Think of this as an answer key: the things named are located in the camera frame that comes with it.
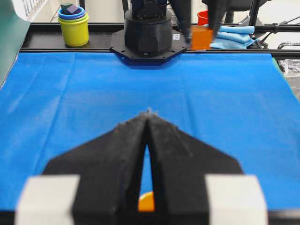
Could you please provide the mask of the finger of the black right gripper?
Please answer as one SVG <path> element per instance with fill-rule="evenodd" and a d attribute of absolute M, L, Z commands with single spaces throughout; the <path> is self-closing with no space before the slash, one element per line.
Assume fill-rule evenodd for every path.
<path fill-rule="evenodd" d="M 226 0 L 209 0 L 207 2 L 209 29 L 212 31 L 212 38 L 215 39 L 222 24 L 222 18 L 226 13 Z"/>
<path fill-rule="evenodd" d="M 191 0 L 169 0 L 178 20 L 178 27 L 188 45 L 191 44 Z"/>

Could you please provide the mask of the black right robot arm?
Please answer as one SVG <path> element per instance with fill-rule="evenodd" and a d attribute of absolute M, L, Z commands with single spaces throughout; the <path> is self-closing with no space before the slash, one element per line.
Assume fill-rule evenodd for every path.
<path fill-rule="evenodd" d="M 130 60 L 162 62 L 188 47 L 209 49 L 230 3 L 210 0 L 208 24 L 192 26 L 189 0 L 132 0 L 124 29 L 112 34 L 110 50 Z"/>

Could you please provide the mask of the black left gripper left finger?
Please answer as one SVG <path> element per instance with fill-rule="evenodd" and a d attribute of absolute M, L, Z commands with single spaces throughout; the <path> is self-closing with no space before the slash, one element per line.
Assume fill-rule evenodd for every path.
<path fill-rule="evenodd" d="M 16 225 L 113 225 L 118 214 L 137 208 L 146 117 L 52 158 L 27 179 Z"/>

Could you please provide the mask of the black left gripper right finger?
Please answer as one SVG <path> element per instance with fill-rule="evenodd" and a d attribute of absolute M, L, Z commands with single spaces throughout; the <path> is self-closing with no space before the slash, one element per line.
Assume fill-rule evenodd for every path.
<path fill-rule="evenodd" d="M 165 225 L 266 225 L 258 179 L 238 161 L 151 115 L 149 150 L 156 210 Z"/>

